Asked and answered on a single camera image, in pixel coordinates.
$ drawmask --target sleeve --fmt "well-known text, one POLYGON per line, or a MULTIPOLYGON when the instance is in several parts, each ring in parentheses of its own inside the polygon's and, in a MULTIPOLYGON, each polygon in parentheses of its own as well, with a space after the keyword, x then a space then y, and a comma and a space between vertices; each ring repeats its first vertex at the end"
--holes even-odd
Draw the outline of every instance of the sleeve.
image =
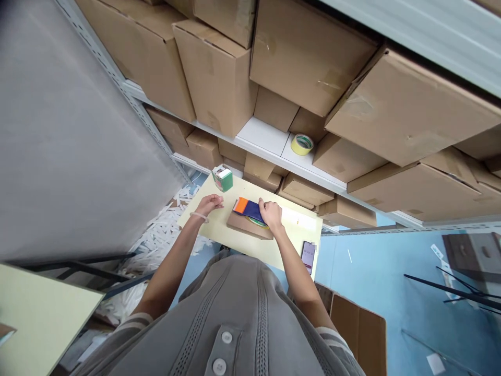
POLYGON ((104 359, 117 351, 125 342, 141 332, 153 318, 148 313, 135 313, 121 323, 101 346, 99 346, 85 362, 80 364, 71 376, 84 376, 92 372, 104 359))
POLYGON ((365 376, 365 372, 355 359, 353 352, 341 335, 333 329, 321 326, 315 328, 332 352, 339 358, 348 370, 350 376, 365 376))

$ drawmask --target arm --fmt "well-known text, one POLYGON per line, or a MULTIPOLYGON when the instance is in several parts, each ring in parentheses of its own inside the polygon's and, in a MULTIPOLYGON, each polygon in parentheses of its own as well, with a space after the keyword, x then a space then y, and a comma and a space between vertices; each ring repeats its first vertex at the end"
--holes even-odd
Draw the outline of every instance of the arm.
POLYGON ((312 277, 306 270, 303 261, 287 236, 285 227, 282 225, 282 208, 277 203, 265 203, 260 198, 259 209, 263 220, 270 227, 273 236, 277 240, 285 276, 297 307, 314 327, 325 326, 336 330, 312 277))
MULTIPOLYGON (((202 198, 195 212, 208 216, 214 209, 222 208, 222 202, 222 196, 206 196, 202 198)), ((204 222, 205 220, 197 215, 190 216, 132 314, 145 312, 156 319, 169 310, 186 270, 198 231, 204 222)))

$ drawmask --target hand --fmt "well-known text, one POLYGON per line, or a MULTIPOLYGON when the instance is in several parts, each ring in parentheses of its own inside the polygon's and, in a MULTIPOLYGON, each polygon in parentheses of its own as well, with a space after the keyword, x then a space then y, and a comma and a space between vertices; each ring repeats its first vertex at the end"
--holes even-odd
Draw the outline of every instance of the hand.
POLYGON ((282 226, 282 208, 277 203, 259 198, 259 211, 272 232, 282 226))
POLYGON ((217 194, 205 196, 202 198, 195 211, 207 217, 214 209, 224 208, 223 201, 223 196, 217 194))

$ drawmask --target bracelet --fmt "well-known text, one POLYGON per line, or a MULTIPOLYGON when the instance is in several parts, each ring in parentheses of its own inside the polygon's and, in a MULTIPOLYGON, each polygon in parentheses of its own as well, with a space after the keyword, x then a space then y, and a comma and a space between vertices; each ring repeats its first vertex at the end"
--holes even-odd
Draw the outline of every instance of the bracelet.
POLYGON ((205 223, 209 223, 209 218, 207 218, 205 215, 200 214, 200 213, 197 213, 196 211, 192 211, 192 212, 189 214, 189 216, 191 217, 193 214, 194 214, 194 215, 196 215, 196 216, 199 216, 199 217, 201 217, 201 218, 203 218, 203 219, 205 219, 205 223))

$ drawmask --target gray wall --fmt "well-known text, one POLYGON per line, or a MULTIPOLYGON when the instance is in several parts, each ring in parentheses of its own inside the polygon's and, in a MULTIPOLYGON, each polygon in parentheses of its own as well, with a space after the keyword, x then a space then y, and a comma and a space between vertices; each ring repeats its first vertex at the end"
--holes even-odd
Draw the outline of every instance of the gray wall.
POLYGON ((0 29, 0 260, 127 252, 184 184, 51 0, 0 29))

